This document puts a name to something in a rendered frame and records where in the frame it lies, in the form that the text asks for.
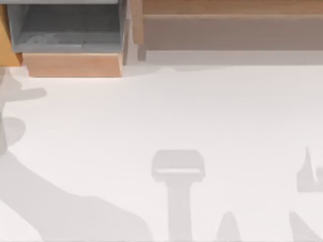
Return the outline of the pulled-out drawer with grey inside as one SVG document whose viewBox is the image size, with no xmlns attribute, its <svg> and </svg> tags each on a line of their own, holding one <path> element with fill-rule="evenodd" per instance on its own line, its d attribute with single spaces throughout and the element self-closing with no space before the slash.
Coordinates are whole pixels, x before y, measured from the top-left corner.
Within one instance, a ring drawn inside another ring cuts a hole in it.
<svg viewBox="0 0 323 242">
<path fill-rule="evenodd" d="M 128 0 L 0 0 L 7 6 L 13 52 L 121 54 Z"/>
</svg>

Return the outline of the wooden open shelf unit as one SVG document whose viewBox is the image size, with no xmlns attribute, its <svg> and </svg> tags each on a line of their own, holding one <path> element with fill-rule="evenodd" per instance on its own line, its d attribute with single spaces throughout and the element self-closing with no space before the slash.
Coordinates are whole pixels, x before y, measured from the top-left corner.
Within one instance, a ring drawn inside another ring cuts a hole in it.
<svg viewBox="0 0 323 242">
<path fill-rule="evenodd" d="M 323 0 L 129 0 L 147 51 L 323 50 Z"/>
</svg>

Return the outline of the wooden cupboard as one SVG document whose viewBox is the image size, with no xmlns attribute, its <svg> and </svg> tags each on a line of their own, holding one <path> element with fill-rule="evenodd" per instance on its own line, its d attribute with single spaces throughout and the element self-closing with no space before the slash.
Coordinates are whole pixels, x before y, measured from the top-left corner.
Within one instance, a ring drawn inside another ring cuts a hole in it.
<svg viewBox="0 0 323 242">
<path fill-rule="evenodd" d="M 22 54 L 12 48 L 7 6 L 0 4 L 0 67 L 19 67 L 22 61 Z"/>
</svg>

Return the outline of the pale wooden drawer front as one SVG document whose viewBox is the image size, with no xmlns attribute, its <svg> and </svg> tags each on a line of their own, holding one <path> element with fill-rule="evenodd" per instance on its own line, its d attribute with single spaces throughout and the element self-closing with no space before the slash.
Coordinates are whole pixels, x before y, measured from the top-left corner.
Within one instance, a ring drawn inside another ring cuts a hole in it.
<svg viewBox="0 0 323 242">
<path fill-rule="evenodd" d="M 23 53 L 29 76 L 37 78 L 121 77 L 122 53 Z"/>
</svg>

